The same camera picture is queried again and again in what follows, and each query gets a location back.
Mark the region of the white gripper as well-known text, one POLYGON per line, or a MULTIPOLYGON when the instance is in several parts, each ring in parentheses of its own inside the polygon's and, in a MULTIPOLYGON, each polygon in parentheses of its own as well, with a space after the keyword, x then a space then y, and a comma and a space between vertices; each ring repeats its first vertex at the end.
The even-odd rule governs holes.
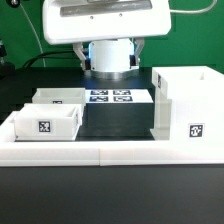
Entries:
MULTIPOLYGON (((49 44, 73 44, 84 71, 91 68, 82 43, 166 35, 171 29, 168 0, 44 0, 43 32, 49 44)), ((143 38, 130 40, 130 66, 138 68, 143 38)))

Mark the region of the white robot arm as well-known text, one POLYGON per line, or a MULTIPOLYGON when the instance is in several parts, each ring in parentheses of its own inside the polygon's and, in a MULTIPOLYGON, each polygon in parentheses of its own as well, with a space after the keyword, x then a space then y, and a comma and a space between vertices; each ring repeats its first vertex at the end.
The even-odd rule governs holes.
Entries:
POLYGON ((119 79, 139 68, 144 39, 171 29, 169 0, 44 0, 43 32, 71 44, 91 75, 119 79))

